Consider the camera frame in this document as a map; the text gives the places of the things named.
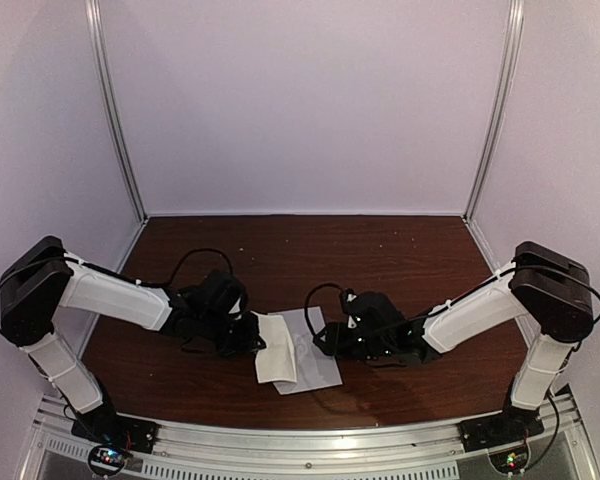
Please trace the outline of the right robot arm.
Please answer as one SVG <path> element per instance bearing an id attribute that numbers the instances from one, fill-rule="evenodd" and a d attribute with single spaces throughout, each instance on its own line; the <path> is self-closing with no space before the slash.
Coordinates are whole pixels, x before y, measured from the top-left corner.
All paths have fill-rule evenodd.
<path id="1" fill-rule="evenodd" d="M 587 268 L 531 241 L 519 244 L 512 261 L 478 286 L 411 318 L 383 293 L 338 293 L 346 321 L 308 328 L 313 344 L 333 358 L 424 365 L 506 321 L 531 317 L 539 331 L 492 423 L 506 442 L 530 426 L 571 353 L 600 319 L 593 308 L 600 294 Z"/>

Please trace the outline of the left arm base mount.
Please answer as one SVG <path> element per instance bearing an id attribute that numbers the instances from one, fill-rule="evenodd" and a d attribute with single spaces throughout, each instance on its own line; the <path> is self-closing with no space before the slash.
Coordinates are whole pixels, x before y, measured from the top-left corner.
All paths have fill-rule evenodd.
<path id="1" fill-rule="evenodd" d="M 118 430 L 97 434 L 82 419 L 73 421 L 71 433 L 95 443 L 87 453 L 87 466 L 100 478 L 110 478 L 122 472 L 135 453 L 151 454 L 157 439 L 158 424 L 121 416 Z"/>

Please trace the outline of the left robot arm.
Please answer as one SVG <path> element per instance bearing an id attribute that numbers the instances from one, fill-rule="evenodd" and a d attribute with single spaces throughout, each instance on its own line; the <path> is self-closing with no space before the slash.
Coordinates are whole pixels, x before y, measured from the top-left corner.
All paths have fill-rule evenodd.
<path id="1" fill-rule="evenodd" d="M 124 424 L 101 383 L 54 324 L 58 310 L 90 312 L 185 341 L 200 337 L 221 357 L 266 347 L 245 286 L 232 271 L 213 270 L 199 284 L 148 283 L 87 262 L 46 236 L 0 277 L 0 335 L 25 352 L 64 396 L 77 421 L 103 444 Z"/>

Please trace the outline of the grey envelope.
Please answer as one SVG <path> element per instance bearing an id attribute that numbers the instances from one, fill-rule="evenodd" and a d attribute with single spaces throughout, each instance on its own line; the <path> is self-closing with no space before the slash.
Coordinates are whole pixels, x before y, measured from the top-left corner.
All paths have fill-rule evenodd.
<path id="1" fill-rule="evenodd" d="M 274 387 L 282 395 L 293 395 L 340 386 L 342 377 L 334 358 L 325 356 L 314 344 L 306 325 L 304 310 L 281 312 L 295 348 L 296 382 L 276 381 Z"/>

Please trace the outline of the white letter sheet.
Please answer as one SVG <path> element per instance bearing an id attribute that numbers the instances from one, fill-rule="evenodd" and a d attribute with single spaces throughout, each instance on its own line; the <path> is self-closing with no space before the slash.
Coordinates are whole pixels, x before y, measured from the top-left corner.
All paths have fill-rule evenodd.
<path id="1" fill-rule="evenodd" d="M 263 314 L 256 314 L 256 317 L 260 337 L 265 343 L 265 348 L 255 357 L 258 383 L 296 383 L 295 348 L 284 317 Z"/>

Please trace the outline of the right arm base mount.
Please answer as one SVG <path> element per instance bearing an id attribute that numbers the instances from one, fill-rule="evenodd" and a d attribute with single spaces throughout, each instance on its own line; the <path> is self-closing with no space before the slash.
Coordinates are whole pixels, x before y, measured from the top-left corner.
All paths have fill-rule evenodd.
<path id="1" fill-rule="evenodd" d="M 459 424 L 465 452 L 486 450 L 493 469 L 502 475 L 521 474 L 531 464 L 531 437 L 544 432 L 540 420 L 507 420 L 503 414 L 464 420 Z"/>

